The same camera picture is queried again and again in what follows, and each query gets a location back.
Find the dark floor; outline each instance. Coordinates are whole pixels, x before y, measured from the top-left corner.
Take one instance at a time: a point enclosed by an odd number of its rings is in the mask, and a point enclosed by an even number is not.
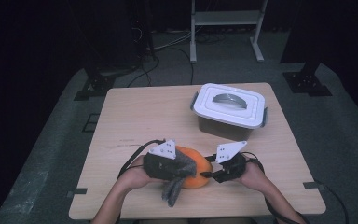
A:
[[[183,34],[154,34],[156,47]],[[350,223],[358,223],[358,107],[338,76],[324,65],[316,76],[332,96],[292,93],[283,72],[299,71],[303,64],[280,64],[287,33],[262,33],[265,57],[258,63],[249,43],[250,33],[209,35],[212,44],[198,44],[198,62],[190,64],[188,41],[157,52],[158,61],[145,58],[152,86],[205,83],[267,82],[275,91],[313,177],[325,183],[344,203]],[[114,88],[127,87],[144,71],[117,78]],[[99,113],[103,97],[74,101],[87,75],[78,71],[68,83],[40,134],[16,184],[0,210],[0,223],[88,223],[72,220],[68,211],[87,156],[92,133],[82,129],[91,113]],[[131,86],[147,86],[146,76]],[[332,193],[321,190],[326,212],[308,216],[311,223],[344,223],[342,206]],[[272,217],[254,217],[271,223]]]

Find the container lid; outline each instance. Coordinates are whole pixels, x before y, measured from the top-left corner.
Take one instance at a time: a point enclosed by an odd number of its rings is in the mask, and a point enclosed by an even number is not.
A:
[[[205,84],[193,104],[200,117],[255,129],[263,124],[265,98],[246,91],[217,84]]]

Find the white shelf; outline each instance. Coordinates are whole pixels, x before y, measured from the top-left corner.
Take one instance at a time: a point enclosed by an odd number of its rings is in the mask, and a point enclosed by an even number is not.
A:
[[[196,12],[195,25],[257,24],[259,10]]]

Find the white marker tag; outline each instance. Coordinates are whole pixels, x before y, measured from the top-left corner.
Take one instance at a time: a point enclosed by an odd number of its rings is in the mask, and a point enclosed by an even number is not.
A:
[[[151,148],[149,153],[174,160],[176,158],[175,146],[175,141],[171,139],[161,145]]]
[[[216,162],[222,163],[231,160],[246,144],[248,144],[248,142],[242,141],[217,146]]]

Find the forearm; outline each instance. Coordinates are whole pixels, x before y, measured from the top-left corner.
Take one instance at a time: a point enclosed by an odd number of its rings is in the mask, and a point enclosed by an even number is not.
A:
[[[301,224],[306,223],[275,185],[271,183],[262,193],[277,213],[283,217],[293,220],[294,222]],[[278,218],[277,220],[279,223],[285,223]]]
[[[106,196],[100,210],[95,218],[91,221],[92,224],[112,224],[115,223],[121,208],[124,203],[124,199],[130,191],[122,188],[120,185],[115,184],[109,194]]]

